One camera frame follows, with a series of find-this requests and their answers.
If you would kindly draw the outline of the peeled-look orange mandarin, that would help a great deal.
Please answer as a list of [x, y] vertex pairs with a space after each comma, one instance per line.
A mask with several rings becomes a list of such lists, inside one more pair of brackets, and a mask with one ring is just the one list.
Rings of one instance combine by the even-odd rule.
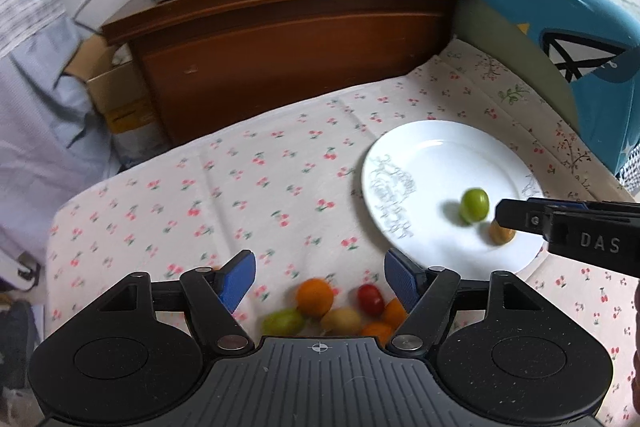
[[375, 338], [382, 347], [387, 345], [394, 334], [395, 329], [393, 326], [385, 322], [370, 322], [364, 325], [359, 332], [359, 335], [362, 337]]

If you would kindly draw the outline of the red cherry tomato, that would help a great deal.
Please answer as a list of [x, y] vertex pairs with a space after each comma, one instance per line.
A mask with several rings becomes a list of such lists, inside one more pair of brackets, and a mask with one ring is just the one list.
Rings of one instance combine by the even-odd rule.
[[380, 317], [386, 307], [381, 291], [373, 284], [363, 284], [357, 289], [357, 301], [360, 310], [368, 317]]

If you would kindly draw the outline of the green plum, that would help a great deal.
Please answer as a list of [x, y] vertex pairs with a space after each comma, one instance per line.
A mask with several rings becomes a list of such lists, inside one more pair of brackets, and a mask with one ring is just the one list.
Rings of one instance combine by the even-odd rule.
[[486, 219], [489, 212], [487, 193], [479, 187], [469, 188], [460, 199], [459, 215], [461, 219], [472, 225]]
[[262, 335], [292, 337], [306, 326], [306, 319], [297, 309], [272, 312], [262, 321]]

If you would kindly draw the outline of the brown longan fruit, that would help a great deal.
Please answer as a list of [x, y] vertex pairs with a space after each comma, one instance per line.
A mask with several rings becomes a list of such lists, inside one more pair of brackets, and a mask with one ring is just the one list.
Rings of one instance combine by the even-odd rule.
[[488, 229], [489, 238], [495, 245], [501, 246], [510, 243], [516, 235], [516, 231], [502, 227], [496, 220], [492, 220]]

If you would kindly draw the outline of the small orange mandarin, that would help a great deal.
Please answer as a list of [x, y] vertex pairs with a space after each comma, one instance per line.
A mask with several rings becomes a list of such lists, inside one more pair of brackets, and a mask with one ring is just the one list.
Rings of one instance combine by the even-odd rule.
[[333, 289], [325, 280], [309, 279], [299, 285], [295, 300], [301, 314], [319, 320], [333, 306]]

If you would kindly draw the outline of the white plate with blue drawing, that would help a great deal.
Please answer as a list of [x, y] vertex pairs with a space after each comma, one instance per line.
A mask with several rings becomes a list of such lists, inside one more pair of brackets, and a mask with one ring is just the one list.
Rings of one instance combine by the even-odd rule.
[[452, 121], [403, 124], [371, 145], [360, 180], [378, 231], [424, 268], [485, 280], [495, 270], [522, 272], [538, 258], [540, 236], [518, 232], [499, 246], [489, 236], [493, 215], [474, 225], [459, 215], [462, 196], [472, 188], [487, 194], [490, 210], [504, 198], [542, 193], [525, 162], [483, 131]]

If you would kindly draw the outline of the cherry print tablecloth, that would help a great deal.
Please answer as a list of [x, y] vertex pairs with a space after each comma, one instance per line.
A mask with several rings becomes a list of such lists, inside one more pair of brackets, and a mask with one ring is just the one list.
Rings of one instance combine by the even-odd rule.
[[[420, 120], [466, 124], [518, 155], [537, 198], [634, 199], [538, 89], [461, 41], [409, 74], [285, 106], [204, 136], [75, 196], [48, 247], [48, 337], [29, 382], [49, 426], [634, 426], [639, 277], [548, 251], [522, 272], [461, 281], [430, 352], [329, 336], [297, 309], [309, 279], [331, 309], [388, 303], [360, 180], [382, 135]], [[205, 351], [186, 321], [182, 274], [240, 251], [256, 277], [233, 313], [250, 351]]]

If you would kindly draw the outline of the blue patterned pillow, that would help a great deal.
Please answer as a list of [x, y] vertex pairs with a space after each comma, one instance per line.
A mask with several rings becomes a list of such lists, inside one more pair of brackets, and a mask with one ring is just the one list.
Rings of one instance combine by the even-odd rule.
[[541, 50], [570, 88], [582, 141], [639, 190], [639, 22], [610, 0], [480, 0]]

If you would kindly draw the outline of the grey blue hanging cloth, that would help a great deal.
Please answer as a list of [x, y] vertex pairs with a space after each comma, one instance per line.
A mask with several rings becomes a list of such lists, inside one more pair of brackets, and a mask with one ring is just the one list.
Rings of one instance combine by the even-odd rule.
[[63, 15], [1, 59], [1, 248], [46, 261], [55, 213], [122, 164], [85, 85], [65, 67], [80, 33]]

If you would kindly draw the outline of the brown cardboard box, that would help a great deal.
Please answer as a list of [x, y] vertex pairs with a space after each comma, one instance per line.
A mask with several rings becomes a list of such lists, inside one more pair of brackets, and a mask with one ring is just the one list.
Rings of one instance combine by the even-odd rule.
[[141, 164], [168, 150], [148, 90], [126, 46], [110, 46], [103, 37], [91, 36], [81, 43], [65, 72], [85, 83], [123, 166]]

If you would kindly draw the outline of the dark wooden cabinet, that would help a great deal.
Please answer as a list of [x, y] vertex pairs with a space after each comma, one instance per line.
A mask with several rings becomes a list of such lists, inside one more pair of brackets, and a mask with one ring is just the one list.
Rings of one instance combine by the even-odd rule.
[[461, 0], [130, 0], [128, 46], [172, 145], [411, 72], [450, 41]]

